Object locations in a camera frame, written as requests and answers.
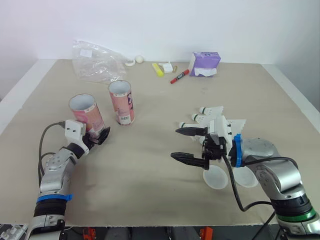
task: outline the clear plastic bag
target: clear plastic bag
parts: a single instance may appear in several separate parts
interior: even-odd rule
[[[124,63],[128,60],[120,53],[85,41],[74,41],[72,64],[80,80],[109,84],[123,80]]]

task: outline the pink can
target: pink can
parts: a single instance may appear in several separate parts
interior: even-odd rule
[[[116,121],[120,125],[130,125],[135,120],[131,85],[127,81],[113,81],[109,85]]]
[[[106,128],[96,100],[90,94],[75,95],[69,101],[75,118],[82,123],[86,124],[86,132],[92,138],[98,139],[100,133]]]

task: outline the red marker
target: red marker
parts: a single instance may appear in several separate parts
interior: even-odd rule
[[[170,83],[174,84],[176,81],[178,81],[180,78],[182,78],[184,75],[187,75],[188,73],[189,73],[189,69],[185,70],[183,73],[180,73],[177,77],[172,79]]]

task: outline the tissue box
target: tissue box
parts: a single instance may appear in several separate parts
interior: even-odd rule
[[[217,73],[217,66],[221,57],[217,52],[195,51],[192,53],[189,64],[189,76],[193,77],[212,77]]]

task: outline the beige table surface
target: beige table surface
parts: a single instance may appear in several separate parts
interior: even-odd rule
[[[178,72],[188,66],[178,63]],[[299,164],[308,197],[320,211],[320,134],[259,64],[221,63],[214,78],[179,73],[157,77],[149,62],[128,68],[135,122],[115,121],[106,85],[77,80],[70,60],[59,60],[46,74],[0,135],[0,223],[28,223],[38,195],[38,146],[43,129],[73,119],[69,99],[92,94],[111,134],[106,143],[83,157],[72,176],[73,200],[68,225],[209,226],[259,224],[272,213],[266,205],[246,213],[236,204],[230,183],[208,187],[202,169],[170,157],[172,152],[200,156],[201,146],[175,133],[178,122],[192,123],[202,106],[224,106],[227,119],[247,119],[243,137],[261,137]],[[58,126],[47,132],[43,152],[66,144]],[[214,162],[226,169],[222,163]],[[244,205],[268,200],[258,185],[238,186]]]

